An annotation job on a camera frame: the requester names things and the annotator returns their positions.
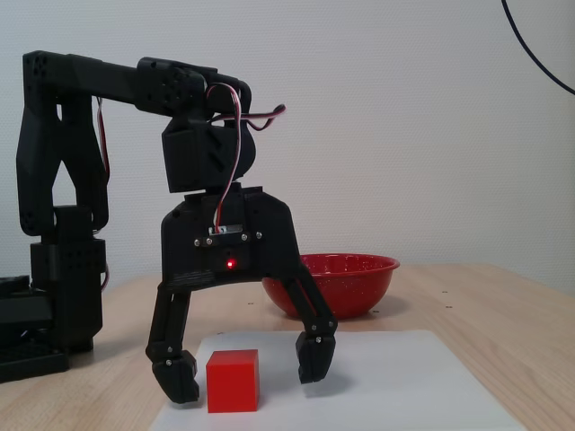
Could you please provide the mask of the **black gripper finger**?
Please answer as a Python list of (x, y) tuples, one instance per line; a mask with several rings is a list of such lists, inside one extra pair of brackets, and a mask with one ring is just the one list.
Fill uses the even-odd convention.
[(299, 381), (302, 384), (320, 382), (332, 363), (337, 319), (302, 262), (279, 281), (304, 325), (296, 340)]

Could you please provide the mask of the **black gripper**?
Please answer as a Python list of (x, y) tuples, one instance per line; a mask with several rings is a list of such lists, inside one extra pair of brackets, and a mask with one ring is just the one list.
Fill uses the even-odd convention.
[(157, 288), (146, 356), (161, 389), (176, 404), (199, 399), (197, 362), (182, 347), (190, 292), (166, 287), (213, 287), (265, 277), (301, 277), (301, 258), (288, 206), (261, 187), (235, 183), (226, 196), (222, 225), (211, 232), (218, 196), (189, 194), (161, 227), (163, 283)]

